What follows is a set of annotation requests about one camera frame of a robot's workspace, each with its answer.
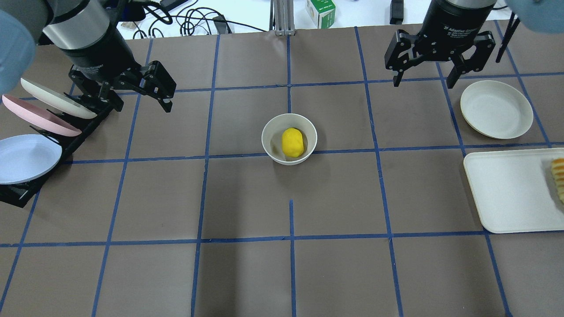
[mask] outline green and white box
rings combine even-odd
[[[306,10],[318,29],[328,29],[335,22],[337,7],[332,0],[307,0]]]

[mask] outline brown table surface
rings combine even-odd
[[[500,43],[505,26],[484,29]],[[123,94],[24,209],[0,203],[0,315],[562,315],[564,233],[485,231],[462,160],[564,144],[564,36],[521,26],[510,55],[453,89],[447,63],[394,88],[383,55],[396,28],[129,41],[176,80],[172,113]],[[70,65],[39,47],[25,77],[78,94]],[[462,91],[486,78],[530,98],[525,135],[464,121]],[[261,146],[288,111],[319,133],[296,166]],[[0,108],[1,139],[29,133]]]

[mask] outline grid line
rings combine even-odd
[[[290,89],[292,89],[292,72],[291,72],[291,63],[290,63],[290,36],[286,36],[286,72],[288,74],[288,113],[292,113],[292,93]]]
[[[435,65],[437,66],[437,71],[439,72],[439,77],[440,77],[440,83],[443,86],[443,92],[444,92],[444,96],[447,99],[447,105],[448,105],[448,111],[451,114],[451,120],[452,123],[454,124],[455,127],[455,132],[456,132],[456,137],[459,140],[459,148],[462,151],[462,155],[466,156],[466,149],[464,148],[464,141],[462,140],[462,135],[460,134],[460,129],[458,127],[458,123],[456,121],[456,115],[455,115],[455,110],[452,107],[452,102],[451,102],[451,98],[448,95],[448,90],[447,90],[447,83],[446,80],[444,78],[443,72],[440,68],[440,65],[438,62],[435,62]]]
[[[564,142],[553,142],[554,145],[564,145]],[[474,144],[464,146],[468,148],[504,148],[504,147],[533,147],[533,146],[546,146],[544,142],[537,143],[509,143],[509,144]],[[389,147],[379,148],[380,152],[389,151],[426,151],[433,149],[459,149],[460,146],[422,146],[422,147]],[[366,153],[374,152],[373,148],[356,148],[356,149],[324,149],[313,152],[313,155],[318,154],[342,154],[342,153]],[[241,153],[241,154],[218,154],[210,155],[210,159],[232,159],[235,157],[261,157],[268,156],[266,153]],[[177,160],[204,160],[205,155],[194,156],[163,156],[163,157],[138,157],[129,158],[128,162],[146,162],[146,161],[177,161]],[[82,160],[82,161],[67,161],[63,164],[101,164],[101,163],[122,163],[125,160],[122,158],[110,158],[105,160]]]
[[[364,55],[362,53],[362,45],[360,43],[360,35],[358,34],[358,28],[354,27],[354,32],[356,35],[356,43],[358,45],[358,53],[360,56],[360,63],[362,65],[362,75],[364,79],[364,91],[366,93],[366,101],[368,104],[368,118],[370,120],[370,128],[372,131],[372,140],[374,141],[374,149],[376,154],[376,165],[378,167],[378,178],[380,180],[380,191],[382,194],[382,203],[384,205],[384,217],[386,219],[386,230],[389,239],[389,249],[390,249],[390,260],[391,260],[391,269],[392,275],[394,279],[394,288],[395,288],[395,297],[398,304],[398,314],[399,317],[403,317],[403,306],[402,306],[402,296],[399,289],[399,278],[398,278],[398,269],[396,267],[395,261],[395,251],[394,251],[394,241],[393,241],[393,233],[391,230],[390,224],[390,214],[388,212],[387,206],[387,199],[386,199],[386,188],[384,186],[384,175],[382,173],[382,165],[380,159],[380,148],[378,146],[378,139],[376,138],[376,129],[374,128],[374,117],[372,116],[372,103],[370,100],[370,90],[368,89],[368,78],[366,75],[366,65],[364,64]]]
[[[501,28],[499,26],[499,23],[497,22],[497,20],[494,20],[494,23],[495,23],[495,26],[497,28],[497,32],[499,33],[499,36],[503,38],[504,35],[501,32]],[[535,120],[536,120],[536,123],[539,125],[540,132],[543,134],[543,137],[544,137],[544,140],[547,143],[547,146],[549,148],[552,148],[552,144],[550,143],[547,132],[544,130],[543,123],[540,121],[539,114],[537,113],[537,111],[535,109],[535,105],[533,104],[531,97],[529,96],[529,94],[527,92],[527,88],[525,87],[525,84],[523,83],[523,79],[521,78],[521,74],[519,74],[519,69],[517,69],[517,65],[515,64],[515,61],[513,60],[513,56],[511,55],[511,51],[509,50],[509,46],[505,49],[505,52],[507,53],[507,57],[509,58],[511,65],[513,66],[513,70],[515,71],[515,75],[517,75],[517,80],[519,81],[521,89],[523,89],[523,95],[525,95],[525,98],[527,98],[527,100],[531,104],[532,114],[535,116]]]
[[[12,263],[12,267],[10,269],[10,274],[8,275],[8,279],[6,280],[6,285],[4,286],[4,291],[2,292],[2,298],[0,299],[0,312],[2,312],[2,308],[4,307],[4,302],[6,300],[6,296],[8,295],[8,290],[10,288],[10,284],[12,283],[12,278],[14,277],[14,272],[17,266],[17,260],[20,258],[20,253],[22,249],[22,245],[25,241],[25,236],[28,234],[29,224],[32,221],[33,212],[37,206],[37,200],[39,199],[39,194],[41,192],[37,192],[35,199],[33,200],[33,205],[31,210],[29,211],[28,219],[25,222],[24,231],[21,233],[20,244],[17,247],[16,255],[14,256],[14,262]]]
[[[440,77],[441,77],[441,82],[442,82],[443,91],[444,91],[444,97],[446,98],[447,103],[448,103],[449,110],[451,111],[452,123],[453,123],[454,126],[455,126],[456,134],[457,134],[457,136],[458,136],[458,138],[459,138],[460,150],[462,151],[462,156],[463,156],[463,157],[466,157],[466,149],[465,149],[465,146],[464,146],[464,142],[462,141],[462,137],[461,137],[461,135],[460,135],[460,129],[459,129],[458,123],[457,123],[457,121],[456,121],[456,116],[454,115],[454,111],[453,111],[452,103],[451,103],[451,98],[450,98],[450,96],[449,96],[449,94],[448,94],[448,90],[447,90],[447,87],[446,87],[446,82],[445,82],[445,80],[444,80],[444,75],[443,75],[443,73],[442,73],[442,71],[441,71],[441,69],[440,69],[439,63],[437,63],[437,70],[439,71],[439,75],[440,75]],[[482,228],[483,228],[482,231],[483,231],[484,237],[485,237],[485,239],[486,239],[486,244],[487,244],[487,247],[488,247],[488,252],[489,252],[489,254],[490,254],[490,260],[491,260],[491,263],[492,263],[492,268],[493,268],[493,271],[494,271],[494,274],[495,274],[495,277],[496,277],[497,287],[498,287],[498,289],[499,289],[501,301],[502,301],[502,303],[503,303],[503,307],[504,307],[504,310],[505,310],[505,315],[506,315],[507,317],[512,317],[511,312],[509,311],[509,305],[508,305],[508,303],[507,303],[507,298],[505,297],[505,292],[504,292],[504,288],[503,288],[503,283],[501,282],[501,278],[499,277],[499,270],[498,270],[498,268],[497,268],[497,262],[496,262],[496,260],[495,260],[494,250],[493,250],[493,248],[492,248],[492,246],[491,246],[491,243],[490,243],[490,238],[489,238],[489,236],[488,236],[488,231],[487,231],[486,228],[484,228],[483,226],[482,226]]]
[[[294,200],[290,199],[290,279],[292,288],[292,317],[296,317],[296,240],[294,237]]]
[[[500,33],[500,35],[503,36],[503,34],[501,34],[501,29],[500,29],[498,21],[495,21],[495,24],[496,24],[497,30]],[[131,140],[132,140],[132,137],[133,137],[136,115],[137,115],[141,96],[137,93],[129,93],[129,92],[128,93],[118,93],[118,95],[137,95],[138,96],[138,99],[137,99],[136,105],[135,105],[134,116],[133,116],[132,123],[131,123],[130,135],[129,135],[129,140],[128,140],[128,144],[127,144],[127,150],[126,150],[125,158],[123,158],[123,159],[121,159],[121,158],[107,159],[107,160],[81,160],[81,161],[69,161],[69,162],[64,163],[64,164],[123,163],[124,166],[123,166],[123,169],[122,169],[120,184],[119,184],[118,191],[117,191],[117,194],[116,194],[116,202],[115,202],[115,205],[114,205],[114,212],[112,214],[112,220],[111,220],[110,228],[109,228],[109,231],[108,231],[107,240],[106,241],[66,242],[66,243],[25,243],[24,242],[25,236],[27,235],[27,231],[28,231],[28,228],[29,228],[32,216],[33,216],[33,212],[35,210],[35,207],[36,207],[36,204],[37,204],[37,201],[38,201],[38,198],[39,198],[39,192],[38,192],[36,194],[34,201],[33,201],[33,205],[32,205],[31,211],[28,215],[28,219],[27,219],[26,225],[24,227],[24,231],[22,233],[20,242],[16,243],[16,244],[0,244],[0,248],[17,248],[16,255],[15,255],[15,258],[14,258],[14,262],[13,262],[12,267],[11,267],[10,275],[9,275],[8,280],[6,282],[6,285],[5,285],[5,288],[4,288],[4,291],[3,291],[3,295],[2,295],[2,299],[0,300],[0,312],[2,311],[2,307],[3,307],[3,304],[4,304],[6,296],[7,296],[7,292],[8,292],[9,286],[10,286],[10,282],[12,280],[14,271],[16,269],[17,260],[19,258],[20,253],[21,253],[21,250],[23,248],[56,247],[56,246],[102,246],[102,245],[105,245],[105,251],[104,251],[104,256],[103,256],[103,260],[102,260],[102,266],[100,268],[100,275],[99,275],[99,280],[98,280],[98,284],[97,284],[97,288],[96,288],[95,301],[94,301],[94,305],[93,305],[93,308],[92,308],[92,316],[94,317],[95,314],[96,314],[96,308],[97,308],[100,289],[101,289],[101,285],[102,285],[102,281],[103,281],[103,275],[104,275],[104,270],[105,270],[105,264],[106,264],[106,261],[107,261],[108,251],[109,251],[109,247],[111,245],[196,244],[197,248],[196,248],[196,260],[195,260],[195,273],[194,273],[194,277],[193,277],[194,280],[193,280],[193,288],[192,288],[193,292],[192,292],[192,303],[191,303],[191,305],[192,305],[191,314],[192,314],[192,316],[194,316],[196,286],[197,286],[197,272],[198,272],[198,266],[199,266],[199,255],[200,255],[200,245],[201,244],[205,244],[205,243],[252,243],[252,242],[256,242],[256,241],[290,240],[290,260],[291,260],[291,271],[292,271],[291,272],[291,276],[292,276],[292,315],[293,315],[293,317],[295,317],[296,316],[296,277],[295,277],[294,243],[295,243],[296,240],[389,239],[389,242],[390,242],[390,258],[391,258],[391,264],[392,264],[393,275],[394,275],[394,285],[395,285],[395,290],[396,290],[396,298],[398,300],[398,310],[399,310],[399,315],[403,316],[403,308],[402,308],[402,304],[401,304],[401,300],[400,300],[400,292],[399,292],[399,282],[398,282],[398,276],[397,276],[397,271],[396,271],[396,267],[395,267],[395,253],[394,253],[394,248],[393,248],[393,238],[394,237],[437,237],[437,236],[484,235],[486,242],[487,242],[487,245],[488,245],[488,251],[490,253],[494,273],[495,273],[495,276],[496,276],[496,281],[498,283],[498,287],[499,287],[500,294],[501,294],[501,297],[502,297],[502,301],[503,301],[503,304],[504,304],[504,309],[506,311],[507,316],[511,316],[511,313],[509,311],[509,306],[508,306],[507,300],[505,298],[505,293],[504,293],[503,285],[502,285],[502,282],[501,282],[499,270],[497,268],[494,250],[492,248],[490,237],[489,237],[492,233],[488,232],[485,229],[483,231],[412,232],[412,233],[397,233],[397,234],[394,234],[392,232],[391,225],[390,225],[390,219],[389,219],[389,212],[388,212],[388,209],[387,209],[387,200],[386,200],[386,194],[385,194],[385,188],[384,188],[384,179],[383,179],[383,176],[382,176],[382,169],[381,169],[381,163],[380,163],[380,152],[383,152],[383,151],[418,151],[418,150],[428,150],[428,149],[434,150],[434,149],[457,149],[457,148],[459,148],[459,149],[461,149],[463,155],[465,155],[466,154],[465,150],[468,149],[468,148],[500,148],[500,147],[525,147],[525,146],[548,146],[548,147],[552,147],[552,145],[564,145],[564,142],[550,142],[548,135],[546,134],[546,132],[545,132],[543,126],[542,126],[540,118],[539,118],[535,108],[533,107],[535,119],[537,120],[537,124],[539,124],[539,128],[540,128],[541,132],[543,133],[543,137],[546,141],[545,143],[464,145],[462,137],[460,135],[458,124],[456,122],[456,117],[454,116],[453,107],[452,107],[452,104],[451,104],[451,101],[450,101],[450,97],[448,95],[448,90],[446,89],[444,76],[442,75],[440,65],[437,63],[437,70],[439,72],[439,77],[409,78],[409,79],[404,79],[404,81],[441,81],[441,83],[443,85],[443,90],[444,90],[445,96],[447,98],[449,110],[451,112],[451,118],[453,120],[453,124],[454,124],[455,130],[457,132],[457,136],[459,138],[459,145],[458,146],[379,148],[378,145],[377,145],[376,131],[375,131],[375,128],[374,128],[374,121],[373,121],[373,116],[372,116],[372,105],[371,105],[371,100],[370,100],[370,93],[369,93],[369,90],[368,90],[368,84],[369,83],[389,83],[389,82],[392,82],[392,80],[368,80],[366,68],[365,68],[365,63],[364,63],[363,52],[362,52],[362,45],[361,45],[358,29],[356,27],[354,29],[355,29],[356,40],[357,40],[357,44],[358,44],[358,49],[359,49],[359,54],[360,54],[360,59],[361,59],[361,64],[362,64],[362,69],[363,69],[363,77],[364,77],[363,81],[299,83],[299,84],[294,84],[294,85],[291,84],[290,38],[287,37],[287,70],[288,70],[287,75],[288,75],[288,80],[287,80],[286,85],[240,86],[240,87],[216,88],[215,87],[215,75],[216,75],[216,71],[217,71],[217,60],[218,60],[219,40],[220,40],[220,36],[218,36],[217,41],[216,41],[216,48],[215,48],[214,70],[213,70],[213,80],[212,80],[211,88],[182,89],[182,90],[176,90],[175,91],[176,93],[191,93],[191,92],[197,92],[197,91],[209,91],[211,93],[209,117],[208,117],[208,134],[207,134],[207,137],[206,137],[206,152],[205,152],[204,156],[129,158],[129,150],[130,150],[130,147],[131,147]],[[153,45],[153,39],[151,39],[151,41],[149,43],[149,49],[148,49],[148,52],[147,52],[146,64],[149,61],[152,45]],[[460,79],[465,80],[465,79],[487,79],[487,78],[507,78],[507,77],[518,78],[519,84],[521,85],[521,88],[523,89],[524,95],[526,96],[527,100],[531,103],[531,105],[533,105],[532,100],[531,100],[530,96],[528,95],[526,87],[525,87],[525,85],[522,81],[522,77],[562,76],[562,75],[564,75],[564,72],[521,74],[521,73],[519,73],[517,66],[516,66],[512,56],[511,56],[511,54],[510,54],[509,48],[507,49],[507,53],[508,53],[508,57],[509,57],[509,59],[512,63],[512,66],[514,68],[515,74],[465,76],[465,77],[462,77]],[[234,157],[261,157],[261,156],[266,156],[265,153],[209,155],[209,139],[210,139],[211,122],[212,122],[212,115],[213,115],[212,110],[213,110],[214,92],[218,91],[218,90],[270,89],[270,88],[286,87],[287,91],[288,91],[288,112],[291,112],[292,105],[291,105],[290,90],[291,90],[292,87],[356,85],[356,84],[364,84],[364,86],[365,86],[365,93],[366,93],[367,103],[368,103],[369,120],[370,120],[370,123],[371,123],[374,148],[372,148],[372,149],[369,148],[369,149],[321,150],[321,151],[315,151],[314,154],[360,153],[360,152],[374,152],[376,154],[378,176],[380,178],[381,193],[382,193],[382,199],[383,199],[383,204],[384,204],[384,213],[385,213],[385,218],[386,218],[387,233],[385,233],[385,234],[295,236],[294,235],[293,200],[290,200],[290,203],[289,203],[289,208],[290,208],[290,235],[289,236],[246,237],[246,238],[234,238],[234,239],[202,239],[201,238],[201,230],[202,230],[202,222],[203,222],[203,216],[204,216],[205,190],[206,190],[206,179],[207,179],[207,173],[208,173],[209,160],[210,159],[234,158]],[[70,94],[72,95],[73,92],[74,92],[74,84],[72,84],[72,86],[70,88]],[[27,98],[21,98],[21,99],[22,100],[37,100],[34,97],[27,97]],[[121,196],[121,189],[122,189],[122,185],[123,185],[123,182],[124,182],[124,177],[125,177],[126,167],[127,167],[128,162],[132,162],[132,161],[159,161],[159,160],[198,160],[198,159],[204,159],[205,160],[205,169],[204,169],[204,180],[202,182],[202,200],[201,200],[201,207],[200,207],[199,231],[198,231],[198,238],[197,239],[111,241],[113,226],[114,226],[114,222],[115,222],[115,219],[116,219],[118,204],[119,204],[119,200],[120,200],[120,196]],[[555,232],[564,232],[564,231],[544,231],[544,232],[535,232],[535,233],[555,233]],[[522,233],[519,233],[519,234],[529,234],[529,232],[522,232]]]
[[[460,77],[459,80],[474,80],[474,79],[492,79],[492,78],[516,78],[516,77],[540,77],[540,76],[564,76],[564,72],[553,72],[553,73],[519,73],[516,74],[500,74],[500,75],[465,75]],[[404,78],[402,81],[440,81],[440,77],[421,77],[421,78]],[[393,82],[391,79],[383,80],[368,80],[368,83],[389,83]],[[263,86],[233,86],[233,87],[216,87],[216,91],[220,90],[246,90],[246,89],[272,89],[281,87],[311,87],[311,86],[338,86],[338,85],[356,85],[362,84],[364,81],[340,81],[340,82],[314,82],[314,83],[294,83],[294,84],[276,84],[276,85],[263,85]],[[193,88],[193,89],[176,89],[174,92],[177,93],[195,93],[199,91],[211,91],[212,88]],[[137,95],[137,93],[132,91],[117,93],[119,96]],[[22,97],[21,100],[37,100],[35,97]]]
[[[215,95],[215,75],[217,74],[217,60],[219,55],[219,39],[221,35],[217,35],[217,39],[215,41],[215,56],[213,62],[213,74],[211,77],[211,92],[210,92],[210,107],[208,113],[208,132],[206,135],[206,150],[205,150],[205,162],[204,162],[204,180],[202,181],[202,197],[200,201],[200,218],[198,220],[198,240],[202,238],[202,227],[204,225],[204,207],[205,207],[205,200],[206,200],[206,188],[208,183],[208,166],[210,160],[210,135],[212,133],[212,118],[213,118],[213,101]],[[200,250],[201,250],[201,243],[198,242],[196,244],[196,255],[194,259],[194,275],[192,281],[192,298],[190,304],[190,315],[194,316],[196,311],[196,290],[198,285],[198,272],[200,268]]]
[[[513,235],[527,234],[562,234],[564,230],[513,232]],[[394,233],[394,238],[403,237],[450,237],[450,236],[481,236],[496,235],[488,231],[438,231],[438,232],[404,232]],[[172,240],[121,240],[111,241],[110,245],[155,245],[155,244],[217,244],[217,243],[252,243],[264,241],[289,240],[355,240],[355,239],[388,239],[387,233],[382,234],[339,234],[339,235],[301,235],[301,236],[262,236],[240,238],[211,238],[211,239],[172,239]],[[77,241],[77,242],[34,242],[34,243],[4,243],[0,248],[52,248],[65,246],[103,246],[105,241]]]
[[[147,50],[147,57],[145,59],[145,65],[149,64],[149,58],[151,57],[152,47],[153,47],[153,39],[151,39],[149,41],[149,49]],[[126,150],[125,150],[125,157],[124,157],[123,168],[122,168],[122,171],[121,171],[120,183],[117,187],[116,202],[114,203],[114,207],[113,207],[112,219],[110,221],[110,225],[109,225],[109,229],[108,229],[108,238],[106,239],[106,242],[105,242],[104,256],[102,257],[102,265],[100,266],[100,274],[98,276],[98,284],[96,285],[96,293],[94,295],[94,304],[92,305],[92,314],[91,314],[92,317],[96,316],[96,311],[98,309],[98,301],[100,299],[100,291],[102,289],[102,282],[103,282],[103,279],[104,279],[105,266],[106,266],[106,263],[108,261],[108,253],[109,253],[110,242],[112,241],[113,228],[114,228],[114,225],[116,223],[117,210],[118,210],[118,207],[120,205],[121,191],[122,191],[123,186],[124,186],[125,173],[127,171],[127,162],[128,162],[128,159],[129,159],[129,152],[131,150],[131,142],[133,140],[133,132],[135,130],[135,121],[137,119],[137,113],[138,113],[138,110],[139,110],[139,103],[140,102],[141,102],[141,95],[137,94],[137,101],[135,102],[135,109],[133,111],[133,118],[131,119],[131,128],[129,130],[129,138],[127,140],[127,147],[126,147]]]

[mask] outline bread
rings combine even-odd
[[[564,204],[564,158],[557,158],[552,161],[550,171],[558,189],[558,198]]]

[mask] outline yellow ball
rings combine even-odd
[[[282,133],[282,152],[288,157],[303,154],[303,136],[298,129],[291,127]]]

